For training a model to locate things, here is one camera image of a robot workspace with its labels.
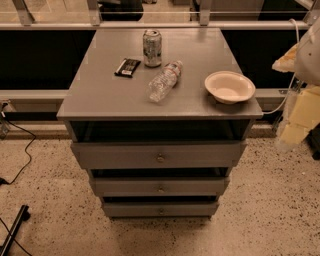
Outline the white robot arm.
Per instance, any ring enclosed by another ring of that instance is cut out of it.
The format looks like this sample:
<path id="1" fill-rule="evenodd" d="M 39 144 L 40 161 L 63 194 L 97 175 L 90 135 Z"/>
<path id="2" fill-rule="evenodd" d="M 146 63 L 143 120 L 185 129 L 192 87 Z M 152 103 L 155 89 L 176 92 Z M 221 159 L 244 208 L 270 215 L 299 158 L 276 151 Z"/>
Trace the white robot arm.
<path id="1" fill-rule="evenodd" d="M 272 64 L 272 69 L 293 72 L 295 78 L 307 84 L 297 95 L 289 95 L 277 131 L 278 148 L 288 151 L 320 124 L 320 19 Z"/>

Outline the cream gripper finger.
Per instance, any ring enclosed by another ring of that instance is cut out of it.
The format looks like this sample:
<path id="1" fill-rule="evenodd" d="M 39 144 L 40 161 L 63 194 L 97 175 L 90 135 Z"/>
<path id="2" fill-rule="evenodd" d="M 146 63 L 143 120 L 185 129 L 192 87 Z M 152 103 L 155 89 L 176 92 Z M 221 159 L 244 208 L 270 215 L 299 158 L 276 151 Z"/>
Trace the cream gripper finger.
<path id="1" fill-rule="evenodd" d="M 299 94 L 290 93 L 277 130 L 276 147 L 292 150 L 319 124 L 320 87 L 308 85 Z"/>
<path id="2" fill-rule="evenodd" d="M 292 46 L 282 57 L 272 64 L 272 69 L 279 72 L 293 72 L 298 45 Z"/>

